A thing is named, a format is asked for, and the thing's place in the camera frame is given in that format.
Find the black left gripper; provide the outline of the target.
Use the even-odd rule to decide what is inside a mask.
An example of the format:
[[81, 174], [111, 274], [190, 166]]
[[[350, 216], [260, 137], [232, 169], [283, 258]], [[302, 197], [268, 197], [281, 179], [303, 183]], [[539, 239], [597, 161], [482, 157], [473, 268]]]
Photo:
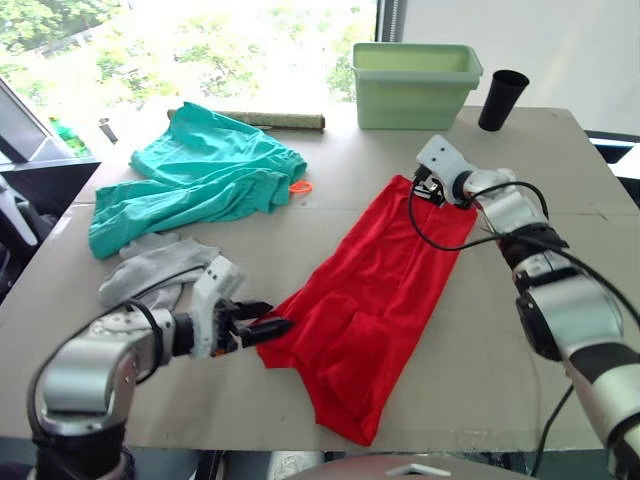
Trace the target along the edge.
[[284, 336], [291, 330], [293, 323], [281, 317], [271, 318], [247, 327], [239, 325], [240, 321], [260, 319], [272, 309], [273, 306], [264, 301], [218, 301], [214, 308], [217, 333], [212, 347], [212, 355], [226, 355], [239, 348], [253, 347]]

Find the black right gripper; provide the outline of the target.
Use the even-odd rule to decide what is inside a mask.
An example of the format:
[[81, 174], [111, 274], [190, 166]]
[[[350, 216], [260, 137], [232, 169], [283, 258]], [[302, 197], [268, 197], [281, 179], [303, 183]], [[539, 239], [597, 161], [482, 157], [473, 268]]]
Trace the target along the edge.
[[444, 188], [426, 167], [418, 167], [412, 181], [412, 193], [427, 202], [442, 207], [446, 204]]

